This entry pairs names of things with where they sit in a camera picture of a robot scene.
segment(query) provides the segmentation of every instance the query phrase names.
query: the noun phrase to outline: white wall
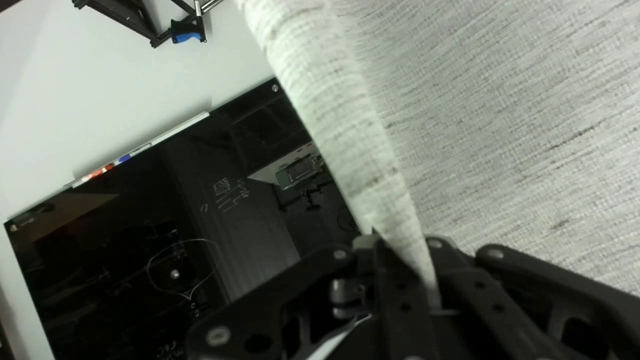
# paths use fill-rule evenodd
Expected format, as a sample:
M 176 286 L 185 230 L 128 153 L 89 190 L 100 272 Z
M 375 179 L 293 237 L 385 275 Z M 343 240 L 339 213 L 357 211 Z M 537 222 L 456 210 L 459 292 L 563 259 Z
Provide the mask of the white wall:
M 145 38 L 70 0 L 0 14 L 0 220 L 75 175 L 273 75 L 232 1 L 208 43 Z M 0 231 L 0 317 L 19 358 L 50 358 L 11 242 Z

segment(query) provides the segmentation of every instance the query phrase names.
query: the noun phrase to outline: white fabric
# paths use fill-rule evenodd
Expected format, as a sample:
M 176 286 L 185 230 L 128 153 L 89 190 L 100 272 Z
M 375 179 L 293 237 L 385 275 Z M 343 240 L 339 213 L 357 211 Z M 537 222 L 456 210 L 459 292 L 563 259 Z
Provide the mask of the white fabric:
M 422 231 L 640 294 L 639 1 L 238 3 L 360 225 L 431 283 Z

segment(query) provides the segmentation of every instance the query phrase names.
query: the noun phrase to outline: white textured cloth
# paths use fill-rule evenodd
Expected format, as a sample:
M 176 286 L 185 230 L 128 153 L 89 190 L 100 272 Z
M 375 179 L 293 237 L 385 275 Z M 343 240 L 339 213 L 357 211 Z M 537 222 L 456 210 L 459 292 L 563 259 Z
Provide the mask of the white textured cloth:
M 640 294 L 640 1 L 238 3 L 362 230 L 428 283 L 424 231 Z

